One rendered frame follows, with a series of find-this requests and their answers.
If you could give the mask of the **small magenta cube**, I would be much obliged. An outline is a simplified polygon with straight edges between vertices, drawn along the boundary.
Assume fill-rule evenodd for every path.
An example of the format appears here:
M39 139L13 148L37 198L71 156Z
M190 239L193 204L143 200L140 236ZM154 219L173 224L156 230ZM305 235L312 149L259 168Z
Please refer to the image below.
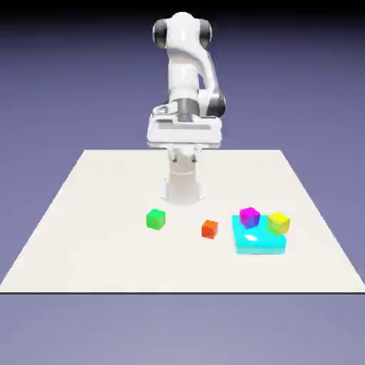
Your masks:
M247 207L240 210L240 223L250 229L259 224L261 214L253 207Z

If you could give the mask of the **small yellow cube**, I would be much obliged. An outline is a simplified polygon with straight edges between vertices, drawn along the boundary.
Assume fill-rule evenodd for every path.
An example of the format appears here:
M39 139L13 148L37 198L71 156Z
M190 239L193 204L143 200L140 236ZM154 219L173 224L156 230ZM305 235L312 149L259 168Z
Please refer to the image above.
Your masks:
M284 235L288 232L290 218L281 212L276 212L267 217L267 230L275 235Z

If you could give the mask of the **small orange cube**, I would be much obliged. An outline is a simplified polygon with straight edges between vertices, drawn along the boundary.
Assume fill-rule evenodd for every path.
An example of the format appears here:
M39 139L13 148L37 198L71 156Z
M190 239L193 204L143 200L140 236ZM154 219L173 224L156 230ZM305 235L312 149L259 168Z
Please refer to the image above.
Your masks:
M218 232L218 222L206 220L201 227L201 235L204 238L213 240Z

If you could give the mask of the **large cyan box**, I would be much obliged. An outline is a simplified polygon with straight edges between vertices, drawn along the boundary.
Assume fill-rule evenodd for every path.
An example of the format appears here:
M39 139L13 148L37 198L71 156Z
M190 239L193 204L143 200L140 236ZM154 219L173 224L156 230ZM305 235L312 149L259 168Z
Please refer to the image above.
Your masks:
M240 255L283 255L287 240L267 230L267 215L262 215L257 226L247 229L238 215L232 216L232 230L236 253Z

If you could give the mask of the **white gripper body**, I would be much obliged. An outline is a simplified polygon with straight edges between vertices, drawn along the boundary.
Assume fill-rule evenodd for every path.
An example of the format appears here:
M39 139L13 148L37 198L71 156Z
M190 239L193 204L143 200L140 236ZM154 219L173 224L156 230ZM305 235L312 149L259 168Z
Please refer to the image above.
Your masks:
M151 115L147 129L147 143L152 148L170 145L194 145L218 148L222 142L220 118L192 115L191 121L179 121L176 114Z

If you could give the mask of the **small green cube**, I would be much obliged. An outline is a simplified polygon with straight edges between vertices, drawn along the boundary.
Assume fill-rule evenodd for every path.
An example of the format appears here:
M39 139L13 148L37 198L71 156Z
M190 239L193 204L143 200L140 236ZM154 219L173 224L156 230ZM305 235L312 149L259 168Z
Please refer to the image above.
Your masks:
M166 218L165 211L152 209L146 215L146 225L148 228L154 230L160 230L165 225L165 218Z

